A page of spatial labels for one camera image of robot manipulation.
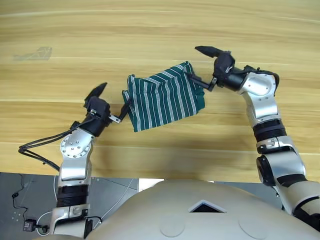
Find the power adapter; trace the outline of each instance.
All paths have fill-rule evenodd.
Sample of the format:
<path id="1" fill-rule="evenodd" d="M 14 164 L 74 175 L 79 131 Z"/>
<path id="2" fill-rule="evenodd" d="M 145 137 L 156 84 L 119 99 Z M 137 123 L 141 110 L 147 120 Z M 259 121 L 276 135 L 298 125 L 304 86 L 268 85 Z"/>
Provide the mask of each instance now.
<path id="1" fill-rule="evenodd" d="M 49 227 L 47 225 L 37 225 L 37 221 L 34 219 L 27 219 L 24 221 L 23 231 L 24 232 L 33 232 L 36 229 L 42 229 L 43 233 L 47 233 Z"/>

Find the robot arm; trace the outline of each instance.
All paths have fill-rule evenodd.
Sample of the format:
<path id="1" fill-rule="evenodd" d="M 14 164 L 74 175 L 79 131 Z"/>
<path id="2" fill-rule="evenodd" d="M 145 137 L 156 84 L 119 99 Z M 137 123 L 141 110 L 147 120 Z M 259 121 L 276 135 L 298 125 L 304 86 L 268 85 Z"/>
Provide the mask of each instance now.
<path id="1" fill-rule="evenodd" d="M 305 165 L 282 123 L 275 101 L 279 76 L 250 66 L 238 69 L 229 51 L 210 46 L 196 49 L 209 57 L 217 57 L 213 78 L 209 84 L 194 73 L 190 78 L 209 91 L 218 85 L 243 96 L 257 141 L 256 149 L 261 154 L 256 159 L 261 182 L 278 192 L 288 214 L 320 231 L 320 184 L 306 179 Z"/>
<path id="2" fill-rule="evenodd" d="M 93 89 L 84 100 L 87 114 L 82 123 L 60 144 L 63 162 L 59 171 L 57 204 L 52 210 L 50 234 L 86 238 L 92 231 L 92 220 L 87 197 L 91 181 L 90 155 L 95 139 L 112 122 L 120 123 L 129 110 L 129 102 L 121 109 L 119 117 L 111 115 L 110 105 L 99 98 L 107 83 Z"/>

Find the wooden table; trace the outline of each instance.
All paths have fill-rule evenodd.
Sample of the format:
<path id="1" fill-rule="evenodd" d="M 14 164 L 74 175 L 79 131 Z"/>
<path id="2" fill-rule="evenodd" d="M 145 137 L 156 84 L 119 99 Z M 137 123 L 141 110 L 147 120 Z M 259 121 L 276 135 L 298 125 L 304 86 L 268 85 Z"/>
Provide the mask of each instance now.
<path id="1" fill-rule="evenodd" d="M 118 114 L 127 76 L 147 77 L 183 61 L 209 80 L 212 59 L 231 50 L 237 67 L 280 75 L 276 100 L 287 133 L 320 181 L 319 0 L 2 0 L 0 2 L 0 172 L 57 174 L 18 146 L 68 129 L 84 98 Z M 52 48 L 51 57 L 28 55 Z M 259 182 L 255 138 L 242 97 L 217 88 L 196 116 L 134 133 L 112 124 L 91 156 L 94 176 Z M 61 164 L 59 142 L 37 152 Z"/>

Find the gray floor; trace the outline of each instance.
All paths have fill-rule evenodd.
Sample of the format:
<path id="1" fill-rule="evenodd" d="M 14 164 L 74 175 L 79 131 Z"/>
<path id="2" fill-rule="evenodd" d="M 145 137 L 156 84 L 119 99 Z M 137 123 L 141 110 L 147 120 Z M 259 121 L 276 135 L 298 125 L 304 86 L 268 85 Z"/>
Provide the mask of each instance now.
<path id="1" fill-rule="evenodd" d="M 16 206 L 28 208 L 25 216 L 37 219 L 42 214 L 51 211 L 56 205 L 54 196 L 53 176 L 23 175 L 24 189 L 15 199 Z M 39 237 L 37 232 L 24 232 L 24 209 L 14 209 L 12 194 L 21 188 L 21 177 L 13 173 L 0 173 L 0 239 L 3 240 L 31 240 Z M 93 177 L 89 191 L 90 216 L 102 216 L 124 194 L 131 178 L 96 178 Z M 262 198 L 265 202 L 281 208 L 282 204 L 275 191 L 260 183 L 220 182 L 246 190 Z M 133 179 L 123 199 L 104 219 L 112 215 L 128 198 L 137 193 L 138 179 Z M 51 214 L 41 218 L 40 224 L 50 223 Z"/>

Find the green towel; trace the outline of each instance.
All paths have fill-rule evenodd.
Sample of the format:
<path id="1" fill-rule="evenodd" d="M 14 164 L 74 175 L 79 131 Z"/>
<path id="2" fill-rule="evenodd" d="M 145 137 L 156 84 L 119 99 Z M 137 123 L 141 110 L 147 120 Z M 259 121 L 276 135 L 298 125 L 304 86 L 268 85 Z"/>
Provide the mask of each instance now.
<path id="1" fill-rule="evenodd" d="M 156 75 L 130 75 L 124 101 L 130 99 L 129 117 L 135 132 L 196 115 L 205 107 L 204 90 L 188 78 L 193 72 L 186 61 Z"/>

